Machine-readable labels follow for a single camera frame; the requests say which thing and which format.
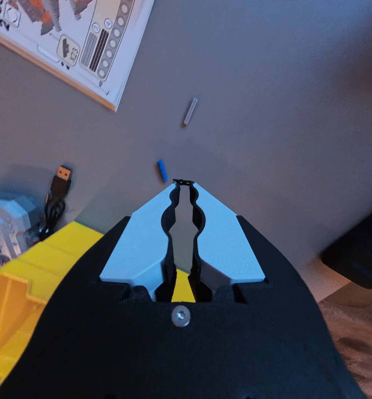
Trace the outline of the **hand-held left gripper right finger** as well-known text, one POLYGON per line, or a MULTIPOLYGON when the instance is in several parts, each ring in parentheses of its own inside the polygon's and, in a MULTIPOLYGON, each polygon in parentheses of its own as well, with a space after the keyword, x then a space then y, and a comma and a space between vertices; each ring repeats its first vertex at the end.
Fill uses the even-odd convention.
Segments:
POLYGON ((265 274, 230 208, 196 182, 189 183, 193 238, 192 270, 188 277, 196 302, 210 302, 221 287, 258 283, 265 274))

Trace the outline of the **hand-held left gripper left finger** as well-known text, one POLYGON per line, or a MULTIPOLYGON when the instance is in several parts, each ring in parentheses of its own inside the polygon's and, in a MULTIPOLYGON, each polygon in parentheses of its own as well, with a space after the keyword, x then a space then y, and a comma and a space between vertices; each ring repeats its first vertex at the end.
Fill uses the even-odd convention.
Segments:
POLYGON ((132 213, 101 281, 143 286, 153 301, 171 302, 177 271, 169 231, 176 221, 179 194, 179 183, 173 183, 132 213))

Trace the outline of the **yellow plastic bin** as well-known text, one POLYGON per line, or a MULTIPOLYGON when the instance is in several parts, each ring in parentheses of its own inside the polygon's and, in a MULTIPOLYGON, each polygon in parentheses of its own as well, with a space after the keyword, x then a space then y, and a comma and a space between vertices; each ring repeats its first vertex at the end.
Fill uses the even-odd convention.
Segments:
POLYGON ((64 276, 103 235, 77 222, 0 271, 0 385, 21 357, 64 276))

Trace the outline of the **grey battery hub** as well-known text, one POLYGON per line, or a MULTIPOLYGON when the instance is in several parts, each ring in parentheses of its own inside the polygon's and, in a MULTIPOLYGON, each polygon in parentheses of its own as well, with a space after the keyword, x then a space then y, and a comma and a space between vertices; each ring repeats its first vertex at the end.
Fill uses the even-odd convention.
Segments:
POLYGON ((0 269, 39 242, 39 222, 29 197, 0 192, 0 269))

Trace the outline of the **short grey axle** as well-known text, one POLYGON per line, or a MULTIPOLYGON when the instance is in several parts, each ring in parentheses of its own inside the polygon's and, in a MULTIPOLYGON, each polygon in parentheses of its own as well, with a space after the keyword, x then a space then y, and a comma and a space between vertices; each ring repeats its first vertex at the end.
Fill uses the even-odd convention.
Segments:
POLYGON ((188 107, 188 109, 187 109, 187 111, 185 113, 184 119, 183 119, 183 123, 182 124, 183 124, 184 127, 189 125, 191 117, 192 117, 192 115, 194 113, 194 110, 195 110, 197 104, 198 104, 198 97, 193 97, 193 99, 190 102, 189 107, 188 107))

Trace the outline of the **open instruction booklet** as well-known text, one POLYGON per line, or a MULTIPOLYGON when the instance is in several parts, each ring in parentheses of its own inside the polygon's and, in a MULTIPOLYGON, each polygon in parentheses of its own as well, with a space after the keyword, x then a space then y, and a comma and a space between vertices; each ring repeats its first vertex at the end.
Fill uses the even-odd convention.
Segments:
POLYGON ((0 0, 0 44, 116 112, 154 0, 0 0))

